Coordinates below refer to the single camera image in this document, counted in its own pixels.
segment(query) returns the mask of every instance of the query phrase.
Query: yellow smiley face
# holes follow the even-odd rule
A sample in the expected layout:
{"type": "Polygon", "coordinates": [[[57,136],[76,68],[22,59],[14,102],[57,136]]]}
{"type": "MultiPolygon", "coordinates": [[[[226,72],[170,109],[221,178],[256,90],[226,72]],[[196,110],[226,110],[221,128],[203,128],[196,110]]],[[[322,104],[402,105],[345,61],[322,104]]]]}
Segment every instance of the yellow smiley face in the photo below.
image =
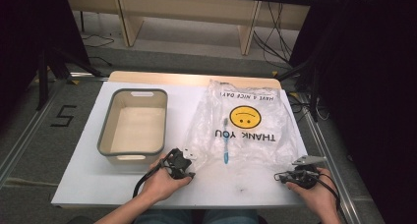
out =
{"type": "Polygon", "coordinates": [[[261,114],[251,106],[238,106],[230,112],[230,121],[241,129],[252,129],[261,123],[261,114]]]}

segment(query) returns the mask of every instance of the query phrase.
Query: person's left hand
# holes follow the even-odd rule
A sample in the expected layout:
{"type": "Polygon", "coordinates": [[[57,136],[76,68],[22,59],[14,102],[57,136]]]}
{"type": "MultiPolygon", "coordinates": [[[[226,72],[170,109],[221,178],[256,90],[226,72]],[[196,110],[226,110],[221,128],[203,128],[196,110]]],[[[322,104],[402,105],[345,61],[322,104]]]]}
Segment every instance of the person's left hand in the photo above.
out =
{"type": "MultiPolygon", "coordinates": [[[[165,154],[161,154],[159,159],[164,157],[165,154]]],[[[157,165],[159,159],[151,164],[150,169],[157,165]]],[[[152,197],[154,202],[158,202],[169,198],[174,192],[187,186],[191,181],[191,177],[175,180],[169,176],[166,168],[161,168],[145,181],[141,195],[152,197]]]]}

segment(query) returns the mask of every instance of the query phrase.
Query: white table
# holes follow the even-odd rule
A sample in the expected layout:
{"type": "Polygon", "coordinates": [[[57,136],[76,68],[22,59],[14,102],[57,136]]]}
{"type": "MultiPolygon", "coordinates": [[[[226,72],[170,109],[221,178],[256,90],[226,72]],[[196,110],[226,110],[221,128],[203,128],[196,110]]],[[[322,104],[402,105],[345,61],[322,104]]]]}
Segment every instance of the white table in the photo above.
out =
{"type": "MultiPolygon", "coordinates": [[[[61,207],[116,206],[132,197],[136,183],[147,172],[147,165],[115,165],[97,150],[97,142],[104,123],[105,114],[113,92],[126,87],[162,88],[168,93],[168,113],[164,152],[181,147],[186,129],[192,120],[193,109],[200,98],[189,95],[203,95],[209,79],[234,83],[236,86],[274,86],[275,80],[248,79],[216,76],[188,76],[147,73],[112,74],[104,83],[89,115],[82,136],[72,159],[59,184],[52,204],[61,207]],[[143,84],[120,83],[129,81],[143,84]]],[[[285,92],[281,98],[290,107],[285,92]]],[[[307,154],[298,128],[297,146],[300,155],[307,154]]],[[[199,174],[187,187],[179,190],[169,199],[159,202],[156,208],[261,208],[300,205],[304,202],[273,178],[273,173],[262,167],[247,167],[241,173],[231,173],[220,166],[199,170],[199,174]]]]}

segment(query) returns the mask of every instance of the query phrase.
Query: blue toothbrush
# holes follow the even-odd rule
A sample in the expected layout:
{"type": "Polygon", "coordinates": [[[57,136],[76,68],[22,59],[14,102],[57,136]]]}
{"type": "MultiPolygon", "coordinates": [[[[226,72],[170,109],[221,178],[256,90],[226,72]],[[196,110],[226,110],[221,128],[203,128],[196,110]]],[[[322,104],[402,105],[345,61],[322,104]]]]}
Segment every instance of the blue toothbrush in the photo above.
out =
{"type": "Polygon", "coordinates": [[[229,150],[227,148],[227,144],[229,142],[229,135],[227,137],[224,136],[224,132],[226,132],[226,126],[227,126],[227,118],[223,121],[223,140],[224,140],[224,163],[227,164],[229,162],[229,150]]]}

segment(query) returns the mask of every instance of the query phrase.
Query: jeans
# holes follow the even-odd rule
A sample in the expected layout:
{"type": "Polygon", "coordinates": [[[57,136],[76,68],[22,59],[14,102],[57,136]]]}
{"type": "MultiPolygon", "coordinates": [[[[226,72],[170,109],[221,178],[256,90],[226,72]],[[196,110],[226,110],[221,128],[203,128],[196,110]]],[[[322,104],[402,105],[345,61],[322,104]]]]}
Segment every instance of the jeans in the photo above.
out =
{"type": "MultiPolygon", "coordinates": [[[[135,224],[192,224],[192,210],[150,209],[135,220],[135,224]]],[[[255,209],[206,210],[204,224],[258,224],[255,209]]]]}

